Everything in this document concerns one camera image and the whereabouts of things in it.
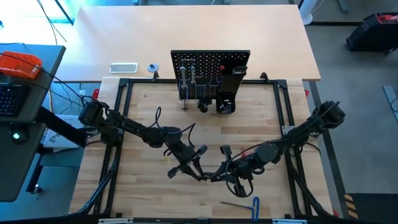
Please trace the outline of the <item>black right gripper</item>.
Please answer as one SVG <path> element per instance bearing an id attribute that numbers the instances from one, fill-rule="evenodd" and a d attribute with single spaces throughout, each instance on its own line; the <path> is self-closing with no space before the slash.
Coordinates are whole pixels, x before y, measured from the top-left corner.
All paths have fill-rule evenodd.
<path id="1" fill-rule="evenodd" d="M 232 161 L 230 167 L 221 166 L 215 173 L 214 176 L 210 177 L 210 182 L 229 182 L 233 183 L 234 180 L 234 193 L 237 197 L 248 197 L 253 191 L 254 187 L 252 184 L 253 176 L 251 167 L 248 160 L 236 160 Z M 250 186 L 250 192 L 247 193 L 240 180 L 247 180 Z"/>

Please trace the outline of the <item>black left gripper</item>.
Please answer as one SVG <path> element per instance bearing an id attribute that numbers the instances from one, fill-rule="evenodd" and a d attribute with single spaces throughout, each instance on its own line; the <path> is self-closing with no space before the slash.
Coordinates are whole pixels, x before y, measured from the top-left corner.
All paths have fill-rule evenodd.
<path id="1" fill-rule="evenodd" d="M 183 174 L 187 174 L 193 177 L 197 181 L 203 180 L 202 178 L 205 177 L 205 174 L 203 172 L 203 169 L 201 168 L 200 161 L 193 161 L 192 157 L 194 156 L 195 151 L 191 146 L 186 146 L 184 145 L 184 143 L 179 143 L 169 146 L 168 150 L 180 163 L 177 167 L 173 167 L 168 171 L 167 176 L 170 179 L 173 178 L 178 171 L 180 171 Z M 191 163 L 192 161 L 192 164 L 199 173 L 199 175 L 194 173 L 194 171 L 190 167 L 189 163 Z"/>

